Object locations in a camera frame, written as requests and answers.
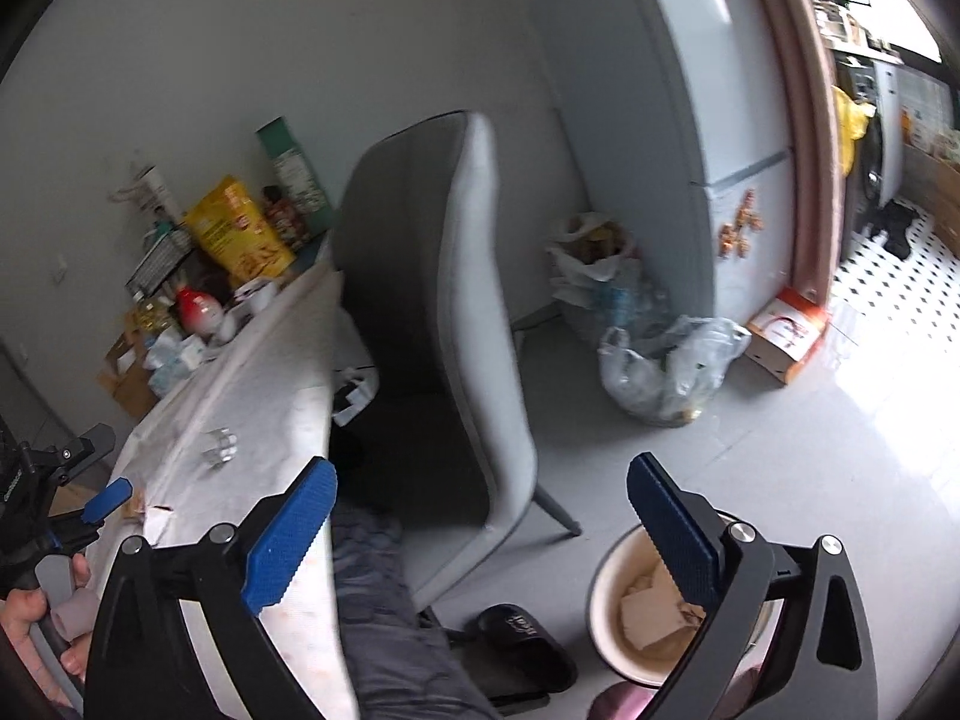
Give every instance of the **chair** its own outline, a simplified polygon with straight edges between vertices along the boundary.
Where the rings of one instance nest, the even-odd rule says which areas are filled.
[[[436,117],[364,155],[333,236],[344,309],[380,377],[347,426],[365,459],[344,491],[400,518],[417,608],[488,557],[532,499],[581,533],[536,484],[493,256],[496,193],[490,122]]]

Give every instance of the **metal screw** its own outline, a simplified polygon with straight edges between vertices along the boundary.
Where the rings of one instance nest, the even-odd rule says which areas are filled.
[[[120,545],[120,549],[123,550],[124,555],[136,555],[137,552],[143,549],[143,539],[140,536],[125,538]]]
[[[839,555],[843,552],[843,542],[836,536],[824,536],[820,539],[820,544],[823,546],[824,552],[829,555]]]
[[[210,528],[210,541],[213,541],[214,544],[229,544],[233,541],[233,535],[236,533],[236,530],[237,528],[234,528],[227,522],[214,525]]]
[[[734,522],[730,526],[730,533],[737,541],[742,541],[744,544],[749,544],[757,538],[757,531],[746,522]]]

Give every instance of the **beige bucket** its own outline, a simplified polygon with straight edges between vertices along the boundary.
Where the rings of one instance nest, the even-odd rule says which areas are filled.
[[[725,514],[720,517],[727,524],[735,522]],[[593,578],[587,605],[587,624],[597,652],[625,680],[647,688],[662,688],[683,656],[685,647],[680,645],[679,650],[673,648],[673,652],[661,653],[659,658],[640,654],[624,635],[620,624],[620,600],[637,577],[652,573],[660,562],[661,558],[646,529],[642,525],[637,526],[623,536],[601,562]],[[761,608],[760,618],[750,638],[751,648],[770,624],[773,610],[774,602],[769,601]]]

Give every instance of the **human hand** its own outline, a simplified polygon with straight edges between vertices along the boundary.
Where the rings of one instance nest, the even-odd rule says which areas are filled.
[[[73,556],[74,584],[85,587],[90,581],[90,566],[83,555]],[[43,694],[55,704],[64,707],[70,702],[58,687],[53,676],[40,660],[40,654],[30,641],[30,624],[40,621],[47,611],[47,597],[43,590],[11,590],[7,603],[0,610],[0,626],[13,645],[13,650],[27,667],[32,678],[37,681]],[[81,680],[86,679],[86,661],[90,652],[90,634],[83,635],[73,642],[62,656],[64,669]]]

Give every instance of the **yellow plastic bag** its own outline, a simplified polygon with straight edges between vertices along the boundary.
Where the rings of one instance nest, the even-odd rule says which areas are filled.
[[[294,255],[267,224],[242,183],[228,175],[184,218],[203,250],[241,284],[277,278]]]
[[[855,103],[843,89],[836,86],[833,87],[833,98],[840,127],[840,166],[843,167],[843,175],[850,175],[856,155],[854,144],[867,134],[870,119],[877,114],[877,108],[870,103]]]

